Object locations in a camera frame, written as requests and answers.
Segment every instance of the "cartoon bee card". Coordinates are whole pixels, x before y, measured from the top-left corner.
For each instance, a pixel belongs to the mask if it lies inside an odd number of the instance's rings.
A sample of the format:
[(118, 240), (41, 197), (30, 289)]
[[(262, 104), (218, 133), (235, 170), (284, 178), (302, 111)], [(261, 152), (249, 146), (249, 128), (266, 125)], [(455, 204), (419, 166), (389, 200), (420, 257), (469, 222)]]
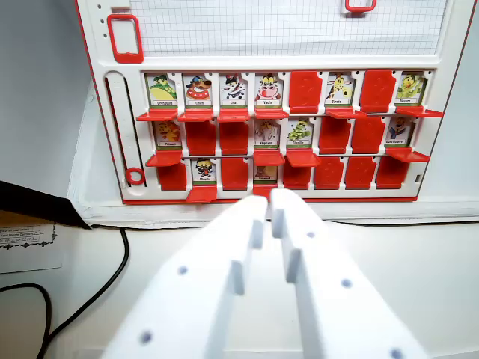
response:
[(324, 106), (351, 106), (355, 82), (355, 79), (349, 73), (329, 73)]
[(278, 148), (279, 125), (275, 120), (254, 120), (254, 148)]
[(254, 166), (253, 184), (271, 185), (278, 183), (278, 166)]
[(173, 121), (153, 122), (157, 150), (181, 150), (180, 127)]
[(286, 148), (309, 148), (312, 145), (313, 125), (307, 118), (289, 119)]
[(258, 108), (280, 108), (283, 103), (283, 82), (277, 73), (257, 73), (254, 80), (256, 96), (254, 103)]
[(176, 108), (177, 92), (174, 81), (166, 73), (145, 73), (150, 108)]
[(219, 75), (219, 100), (223, 108), (245, 108), (248, 84), (239, 73)]
[(411, 118), (400, 116), (391, 117), (385, 147), (406, 147), (411, 143), (415, 123)]
[(397, 88), (396, 106), (419, 106), (422, 103), (427, 79), (423, 73), (403, 73)]
[(203, 74), (183, 75), (185, 106), (187, 108), (211, 107), (211, 81)]
[(216, 165), (210, 159), (192, 159), (193, 185), (215, 185)]

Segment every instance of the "cartoon frog card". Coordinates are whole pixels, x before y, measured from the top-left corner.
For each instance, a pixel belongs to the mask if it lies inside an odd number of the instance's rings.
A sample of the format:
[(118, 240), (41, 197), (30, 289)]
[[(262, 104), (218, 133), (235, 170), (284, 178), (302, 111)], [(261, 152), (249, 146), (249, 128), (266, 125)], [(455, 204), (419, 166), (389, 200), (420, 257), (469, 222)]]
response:
[(153, 122), (157, 150), (181, 150), (180, 127), (173, 121)]
[(210, 159), (192, 159), (193, 185), (215, 185), (216, 165)]
[(353, 101), (355, 79), (350, 73), (329, 73), (325, 107), (347, 107)]
[(309, 148), (313, 138), (313, 125), (307, 118), (289, 119), (286, 148)]
[(254, 120), (254, 148), (278, 148), (279, 125), (275, 120)]
[(397, 88), (396, 106), (419, 106), (422, 103), (427, 79), (423, 73), (403, 73)]
[(256, 95), (254, 104), (258, 108), (280, 108), (283, 103), (283, 83), (277, 73), (257, 73), (254, 80)]
[(176, 108), (177, 92), (174, 81), (166, 73), (145, 73), (150, 108)]
[(253, 184), (272, 185), (278, 183), (278, 166), (254, 166)]
[(211, 81), (203, 74), (183, 75), (185, 106), (187, 108), (211, 107)]
[(219, 75), (219, 100), (223, 108), (247, 107), (248, 84), (239, 73)]
[(392, 117), (389, 121), (385, 147), (406, 147), (411, 143), (415, 123), (411, 118), (400, 116)]

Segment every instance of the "red clip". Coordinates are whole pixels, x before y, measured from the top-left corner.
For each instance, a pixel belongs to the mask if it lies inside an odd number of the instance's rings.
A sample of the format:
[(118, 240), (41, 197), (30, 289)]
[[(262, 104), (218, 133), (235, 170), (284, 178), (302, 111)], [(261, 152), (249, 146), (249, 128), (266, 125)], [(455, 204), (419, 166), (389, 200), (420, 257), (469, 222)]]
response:
[[(113, 33), (112, 20), (133, 20), (135, 23), (136, 31), (136, 44), (138, 46), (138, 54), (132, 54), (131, 52), (119, 53), (117, 50), (117, 44), (115, 42), (115, 34)], [(108, 31), (110, 33), (110, 41), (112, 43), (113, 55), (115, 60), (120, 64), (141, 64), (143, 62), (143, 49), (141, 47), (140, 38), (140, 26), (136, 16), (129, 13), (112, 13), (106, 18), (108, 23)]]
[(376, 0), (373, 0), (373, 4), (369, 7), (353, 7), (350, 5), (350, 0), (346, 0), (346, 10), (352, 13), (367, 13), (368, 11), (374, 10), (376, 7)]

